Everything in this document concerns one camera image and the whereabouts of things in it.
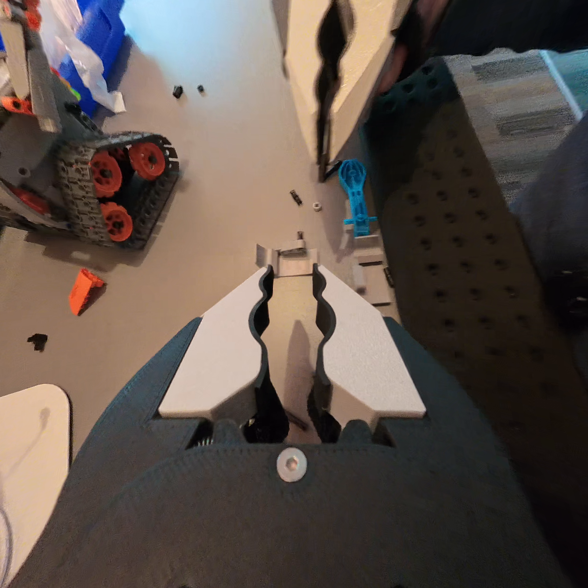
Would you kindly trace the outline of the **teal separator tool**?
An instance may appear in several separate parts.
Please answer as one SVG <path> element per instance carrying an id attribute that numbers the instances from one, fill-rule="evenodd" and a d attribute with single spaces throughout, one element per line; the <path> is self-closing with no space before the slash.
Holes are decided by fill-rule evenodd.
<path id="1" fill-rule="evenodd" d="M 343 223 L 353 227 L 355 239 L 371 234 L 371 223 L 378 220 L 368 214 L 364 198 L 364 186 L 367 172 L 364 165 L 357 159 L 346 159 L 338 170 L 339 183 L 348 197 L 350 217 Z"/>

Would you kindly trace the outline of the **grey orange tracked toy robot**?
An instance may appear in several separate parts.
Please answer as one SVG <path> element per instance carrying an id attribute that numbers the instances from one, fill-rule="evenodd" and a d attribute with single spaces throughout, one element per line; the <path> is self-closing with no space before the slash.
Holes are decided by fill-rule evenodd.
<path id="1" fill-rule="evenodd" d="M 1 1 L 1 225 L 140 251 L 179 161 L 158 134 L 107 134 L 48 61 L 41 1 Z"/>

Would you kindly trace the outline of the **person's right forearm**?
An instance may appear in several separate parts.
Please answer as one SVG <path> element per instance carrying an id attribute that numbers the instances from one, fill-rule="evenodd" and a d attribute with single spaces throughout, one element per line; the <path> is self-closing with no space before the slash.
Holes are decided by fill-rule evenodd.
<path id="1" fill-rule="evenodd" d="M 432 56 L 587 49 L 587 1 L 448 1 L 428 41 Z"/>

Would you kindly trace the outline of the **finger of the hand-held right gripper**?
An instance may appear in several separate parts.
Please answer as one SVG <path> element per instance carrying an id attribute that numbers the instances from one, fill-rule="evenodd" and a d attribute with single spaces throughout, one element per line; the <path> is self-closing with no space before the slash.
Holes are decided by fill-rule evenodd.
<path id="1" fill-rule="evenodd" d="M 331 1 L 319 26 L 319 181 L 356 128 L 401 24 L 400 1 Z"/>
<path id="2" fill-rule="evenodd" d="M 330 5 L 331 1 L 288 1 L 286 10 L 285 65 L 299 128 L 316 164 L 329 161 L 328 139 L 323 138 L 319 145 L 322 108 L 318 85 L 324 60 L 318 35 Z"/>

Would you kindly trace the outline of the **grey curved panel assembly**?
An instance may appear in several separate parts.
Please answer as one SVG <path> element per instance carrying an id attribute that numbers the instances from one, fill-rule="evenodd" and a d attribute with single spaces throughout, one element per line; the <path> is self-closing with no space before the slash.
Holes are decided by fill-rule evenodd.
<path id="1" fill-rule="evenodd" d="M 392 287 L 387 277 L 387 259 L 378 233 L 354 237 L 344 232 L 341 250 L 349 254 L 353 288 L 366 302 L 376 307 L 392 305 Z"/>
<path id="2" fill-rule="evenodd" d="M 296 239 L 277 249 L 256 244 L 256 266 L 271 266 L 275 277 L 312 275 L 316 263 L 319 263 L 319 252 L 307 246 L 303 231 L 297 231 Z"/>

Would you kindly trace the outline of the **blue storage bin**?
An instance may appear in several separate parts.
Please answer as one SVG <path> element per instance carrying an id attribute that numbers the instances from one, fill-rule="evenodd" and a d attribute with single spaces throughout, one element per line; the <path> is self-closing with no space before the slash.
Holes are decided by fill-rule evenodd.
<path id="1" fill-rule="evenodd" d="M 108 80 L 125 38 L 125 26 L 121 20 L 123 1 L 77 1 L 77 7 L 82 22 L 75 36 L 98 55 L 104 66 L 104 77 Z M 64 57 L 59 73 L 79 94 L 82 111 L 93 116 L 98 103 L 84 86 L 69 55 Z"/>

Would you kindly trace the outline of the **person's dark clothing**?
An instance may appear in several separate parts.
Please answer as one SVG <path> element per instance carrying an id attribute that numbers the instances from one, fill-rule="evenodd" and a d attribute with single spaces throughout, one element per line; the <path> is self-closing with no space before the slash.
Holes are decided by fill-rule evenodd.
<path id="1" fill-rule="evenodd" d="M 510 206 L 545 302 L 567 330 L 587 328 L 587 115 Z"/>

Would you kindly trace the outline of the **person's right hand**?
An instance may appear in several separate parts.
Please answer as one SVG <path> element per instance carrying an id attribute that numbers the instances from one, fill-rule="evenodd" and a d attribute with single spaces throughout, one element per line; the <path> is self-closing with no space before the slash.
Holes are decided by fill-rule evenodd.
<path id="1" fill-rule="evenodd" d="M 394 45 L 379 79 L 377 94 L 414 73 L 433 53 L 432 43 L 452 1 L 410 1 L 401 24 L 392 30 Z"/>

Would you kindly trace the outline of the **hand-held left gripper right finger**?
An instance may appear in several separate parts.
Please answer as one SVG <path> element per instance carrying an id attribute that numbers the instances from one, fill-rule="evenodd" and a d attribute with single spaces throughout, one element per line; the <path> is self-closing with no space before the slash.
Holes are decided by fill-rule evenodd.
<path id="1" fill-rule="evenodd" d="M 336 443 L 352 421 L 374 434 L 382 420 L 423 419 L 426 407 L 385 317 L 317 263 L 312 293 L 322 339 L 307 412 L 320 441 Z"/>

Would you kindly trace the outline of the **orange wedge panel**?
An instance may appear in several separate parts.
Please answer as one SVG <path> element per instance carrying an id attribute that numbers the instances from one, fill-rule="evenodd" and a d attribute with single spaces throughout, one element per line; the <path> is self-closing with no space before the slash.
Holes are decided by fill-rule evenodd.
<path id="1" fill-rule="evenodd" d="M 87 306 L 94 290 L 103 288 L 105 281 L 87 268 L 80 269 L 70 290 L 68 303 L 74 316 L 79 316 Z"/>

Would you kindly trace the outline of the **black perforated chair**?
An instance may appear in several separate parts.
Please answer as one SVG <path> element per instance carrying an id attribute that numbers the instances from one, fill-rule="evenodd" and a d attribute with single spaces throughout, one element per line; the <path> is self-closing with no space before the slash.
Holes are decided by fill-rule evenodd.
<path id="1" fill-rule="evenodd" d="M 378 99 L 362 139 L 403 326 L 489 419 L 587 587 L 587 378 L 443 59 Z"/>

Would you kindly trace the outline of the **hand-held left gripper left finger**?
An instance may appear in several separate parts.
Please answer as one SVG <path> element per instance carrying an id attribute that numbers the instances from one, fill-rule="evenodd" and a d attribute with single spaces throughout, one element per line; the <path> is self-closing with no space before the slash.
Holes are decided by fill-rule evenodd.
<path id="1" fill-rule="evenodd" d="M 250 443 L 281 443 L 289 420 L 270 379 L 262 334 L 274 269 L 267 265 L 200 318 L 158 408 L 160 417 L 229 419 Z"/>

